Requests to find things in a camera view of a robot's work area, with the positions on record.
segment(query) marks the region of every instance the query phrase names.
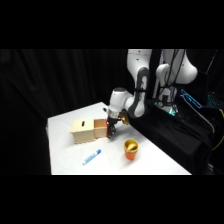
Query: wooden box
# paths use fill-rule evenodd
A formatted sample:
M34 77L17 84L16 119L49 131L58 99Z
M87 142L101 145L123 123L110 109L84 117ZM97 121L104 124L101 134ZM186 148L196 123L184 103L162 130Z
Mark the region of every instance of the wooden box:
M75 144L95 141L97 138L108 136L107 120L76 119L70 132L73 134Z

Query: cable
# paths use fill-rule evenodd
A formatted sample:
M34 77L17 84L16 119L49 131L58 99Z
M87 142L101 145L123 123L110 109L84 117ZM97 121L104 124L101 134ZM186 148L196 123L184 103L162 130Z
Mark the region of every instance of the cable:
M223 119L224 119L223 110L220 109L220 112L222 113L222 116L223 116ZM223 135L221 141L219 142L219 144L214 149L212 149L212 151L216 150L222 144L223 141L224 141L224 135Z
M212 128L212 133L214 134L214 133L215 133L215 129L214 129L213 125L212 125L212 124L211 124L211 123L210 123L210 122L209 122L203 115L201 115L198 111L196 111L196 110L191 106L190 103L187 102L187 100L186 100L185 97L184 97L185 95L186 95L186 94L181 95L181 97L183 97L185 103L188 104L188 105L191 107L191 109L194 110L195 113L197 113L203 120L205 120L205 121L210 125L210 127Z

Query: table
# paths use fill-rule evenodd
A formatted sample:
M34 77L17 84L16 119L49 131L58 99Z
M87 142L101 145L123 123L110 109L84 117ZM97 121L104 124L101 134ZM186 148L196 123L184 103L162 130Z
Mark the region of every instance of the table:
M51 170L53 175L190 175L177 162L166 155L132 126L116 125L113 140L97 139L94 142L74 144L70 128L78 118L107 118L103 103L48 119ZM127 139L139 142L135 160L129 161L124 154ZM98 149L102 153L87 165L82 161Z

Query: box lid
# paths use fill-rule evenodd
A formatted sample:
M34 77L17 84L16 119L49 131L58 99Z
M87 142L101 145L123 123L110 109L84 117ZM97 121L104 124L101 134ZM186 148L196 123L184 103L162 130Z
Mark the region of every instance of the box lid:
M82 118L82 119L76 119L73 122L71 133L76 132L83 132L83 131L89 131L94 130L94 119L93 118Z

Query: black background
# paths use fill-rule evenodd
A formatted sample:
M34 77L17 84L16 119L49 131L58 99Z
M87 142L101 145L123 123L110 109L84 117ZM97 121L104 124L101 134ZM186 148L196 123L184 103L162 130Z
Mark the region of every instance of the black background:
M149 98L160 50L154 50L150 64ZM133 92L127 52L128 49L1 49L1 172L49 174L44 132L47 118L98 102L108 105L115 87ZM191 63L206 72L215 52L216 49L188 49L187 53ZM224 51L218 49L208 72L210 90L224 94L223 72Z

